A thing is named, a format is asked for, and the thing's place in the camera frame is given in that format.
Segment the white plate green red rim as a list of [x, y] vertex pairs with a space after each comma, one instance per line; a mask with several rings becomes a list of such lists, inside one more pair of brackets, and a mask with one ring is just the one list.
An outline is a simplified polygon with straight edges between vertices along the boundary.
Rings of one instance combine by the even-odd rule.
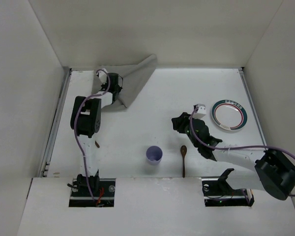
[[241, 130], [248, 121], [246, 109], [240, 103], [229, 99], [215, 102], [210, 114], [213, 122], [226, 131]]

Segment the grey cloth placemat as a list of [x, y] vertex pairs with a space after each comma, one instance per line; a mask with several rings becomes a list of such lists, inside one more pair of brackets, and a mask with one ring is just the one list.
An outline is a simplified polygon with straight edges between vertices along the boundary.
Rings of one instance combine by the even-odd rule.
[[138, 64], [98, 67], [97, 70], [105, 69], [108, 73], [117, 73], [123, 78], [122, 90], [116, 101], [103, 110], [117, 112], [129, 108], [157, 68], [157, 64], [157, 56], [152, 54]]

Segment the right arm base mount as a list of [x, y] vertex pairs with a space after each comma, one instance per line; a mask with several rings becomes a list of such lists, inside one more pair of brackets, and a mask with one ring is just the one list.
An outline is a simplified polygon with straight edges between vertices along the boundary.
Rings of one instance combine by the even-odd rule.
[[228, 168], [220, 176], [202, 178], [202, 192], [206, 207], [251, 207], [254, 195], [250, 189], [232, 189], [226, 182], [234, 168]]

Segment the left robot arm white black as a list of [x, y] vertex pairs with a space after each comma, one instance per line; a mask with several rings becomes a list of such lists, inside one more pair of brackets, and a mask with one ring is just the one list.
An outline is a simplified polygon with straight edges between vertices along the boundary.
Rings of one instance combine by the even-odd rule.
[[101, 125], [101, 110], [112, 105], [122, 90], [123, 78], [117, 73], [107, 73], [99, 69], [96, 75], [104, 79], [99, 92], [88, 97], [77, 96], [74, 100], [70, 126], [82, 153], [78, 188], [87, 187], [96, 191], [99, 187], [99, 167], [95, 157], [95, 134]]

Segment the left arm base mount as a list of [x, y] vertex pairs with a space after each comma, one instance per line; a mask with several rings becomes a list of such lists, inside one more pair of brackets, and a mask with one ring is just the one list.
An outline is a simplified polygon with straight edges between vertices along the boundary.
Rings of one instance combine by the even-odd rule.
[[77, 175], [67, 186], [71, 189], [69, 207], [113, 207], [116, 179], [100, 178], [98, 174], [88, 178]]

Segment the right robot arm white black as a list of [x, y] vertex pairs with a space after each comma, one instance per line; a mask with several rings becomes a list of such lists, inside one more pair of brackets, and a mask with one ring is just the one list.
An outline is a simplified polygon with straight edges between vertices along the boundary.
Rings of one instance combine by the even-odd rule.
[[234, 168], [226, 169], [214, 181], [221, 196], [244, 189], [256, 189], [282, 201], [295, 197], [292, 154], [278, 147], [232, 146], [212, 136], [203, 120], [186, 112], [172, 118], [171, 122], [173, 130], [185, 134], [201, 157], [212, 162], [231, 163], [249, 171], [242, 174]]

